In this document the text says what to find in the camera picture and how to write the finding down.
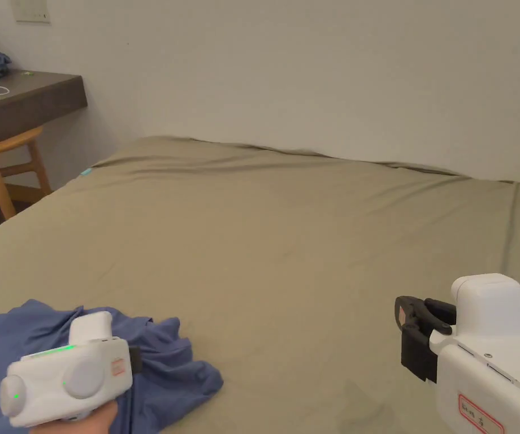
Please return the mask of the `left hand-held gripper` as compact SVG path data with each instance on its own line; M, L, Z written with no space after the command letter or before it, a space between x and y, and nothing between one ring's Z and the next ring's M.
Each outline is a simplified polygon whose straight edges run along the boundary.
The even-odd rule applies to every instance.
M141 369L140 353L112 334L112 315L76 318L68 344L25 355L0 383L0 409L13 427L86 418L129 390Z

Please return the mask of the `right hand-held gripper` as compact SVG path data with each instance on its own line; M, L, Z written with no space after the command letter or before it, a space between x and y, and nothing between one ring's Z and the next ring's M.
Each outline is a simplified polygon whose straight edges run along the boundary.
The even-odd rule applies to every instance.
M454 433L520 433L520 284L502 274L463 276L454 303L399 296L401 364L433 385Z

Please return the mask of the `person's left hand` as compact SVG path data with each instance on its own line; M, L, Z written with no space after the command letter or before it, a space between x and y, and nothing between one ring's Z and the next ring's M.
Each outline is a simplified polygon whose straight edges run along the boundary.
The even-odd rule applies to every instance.
M109 433L118 414L118 404L111 401L97 410L93 411L88 417L74 422L54 421L42 424L30 429L32 434L78 434L78 433Z

